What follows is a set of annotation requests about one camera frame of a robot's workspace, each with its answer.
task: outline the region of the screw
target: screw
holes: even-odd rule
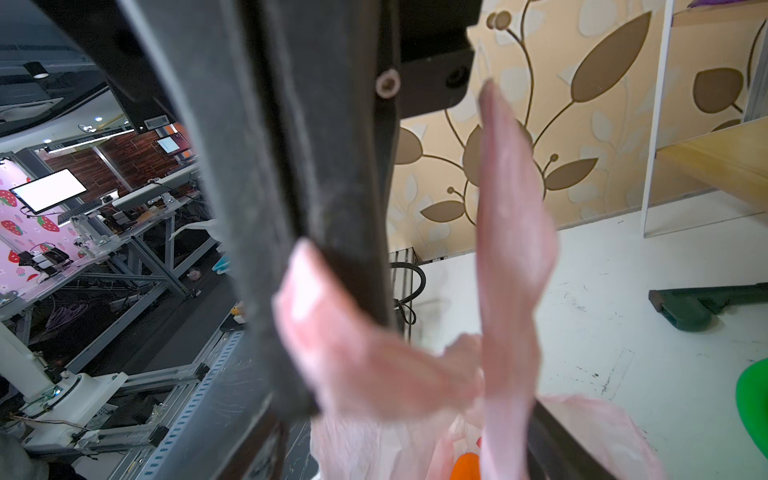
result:
[[[469,70],[461,65],[452,71],[445,79],[445,86],[448,88],[461,88],[469,81]]]
[[[376,78],[376,94],[381,98],[392,98],[400,91],[400,74],[390,68]]]

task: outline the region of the orange object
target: orange object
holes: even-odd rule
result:
[[[480,480],[480,457],[475,453],[458,457],[453,465],[451,480]]]

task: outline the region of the ceiling light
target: ceiling light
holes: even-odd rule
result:
[[[112,135],[106,135],[106,136],[104,136],[104,137],[99,137],[99,138],[92,138],[92,139],[90,139],[90,140],[82,141],[82,142],[80,142],[80,143],[78,143],[78,144],[74,144],[74,145],[67,145],[67,146],[65,146],[65,147],[57,148],[57,149],[55,149],[55,150],[50,150],[50,151],[48,151],[48,153],[49,153],[49,154],[54,154],[54,153],[56,153],[56,152],[59,152],[59,151],[63,151],[63,150],[69,150],[70,148],[75,148],[75,147],[80,147],[80,146],[82,146],[82,145],[92,144],[92,143],[94,143],[95,141],[102,141],[102,140],[107,140],[108,138],[117,137],[118,135],[125,135],[125,134],[130,134],[132,131],[134,131],[134,129],[133,129],[133,128],[132,128],[132,129],[130,129],[130,130],[123,130],[123,131],[119,131],[119,132],[117,132],[116,134],[112,134]]]
[[[24,64],[24,69],[34,78],[48,77],[48,72],[43,67],[43,64],[39,61],[30,61]]]

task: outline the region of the leaf pattern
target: leaf pattern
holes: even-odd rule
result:
[[[728,127],[735,127],[740,123],[741,123],[740,118],[734,118],[733,120],[724,121],[722,124],[717,125],[715,128],[712,129],[712,131],[723,130],[724,128],[728,128]]]
[[[716,114],[736,102],[743,85],[744,75],[735,68],[700,71],[694,79],[694,103],[705,114]]]
[[[528,131],[528,129],[518,120],[518,126],[523,129],[523,135],[525,135],[525,138],[528,139],[528,146],[533,146],[533,137],[531,136],[531,132]]]
[[[467,176],[467,180],[476,187],[480,184],[480,140],[482,138],[482,128],[480,125],[475,127],[472,133],[467,138],[467,146],[464,149],[464,157],[462,163],[464,164],[464,175]]]
[[[422,141],[419,137],[408,130],[400,128],[400,139],[397,142],[397,154],[395,155],[395,165],[407,165],[416,162],[424,154]]]
[[[574,74],[571,99],[594,100],[616,85],[640,54],[648,27],[650,12],[628,21],[592,48]]]
[[[563,190],[573,187],[585,179],[596,164],[598,164],[597,158],[585,158],[565,164],[547,175],[547,178],[544,180],[544,186],[547,190]]]
[[[457,200],[444,200],[422,210],[422,215],[433,222],[450,222],[464,215],[464,203]]]

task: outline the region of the brick wall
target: brick wall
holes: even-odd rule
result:
[[[113,191],[118,188],[121,195],[125,195],[127,190],[118,182],[111,170],[104,165],[104,162],[90,148],[87,150],[76,151],[73,154],[64,154],[59,157],[53,157],[45,161],[53,171],[59,171],[68,168],[70,172],[85,185],[87,192],[80,198],[83,201],[94,200],[102,194]]]
[[[147,180],[164,177],[178,167],[178,163],[157,145],[158,136],[153,131],[146,134],[125,134],[110,138],[98,145],[99,150],[112,162],[125,180],[134,188],[143,187]],[[45,161],[54,171],[68,168],[88,189],[80,197],[93,200],[118,189],[120,195],[127,190],[92,149],[77,151]]]
[[[99,146],[104,155],[133,188],[143,187],[147,180],[164,177],[179,164],[157,144],[153,131],[146,134],[125,134],[110,138]]]

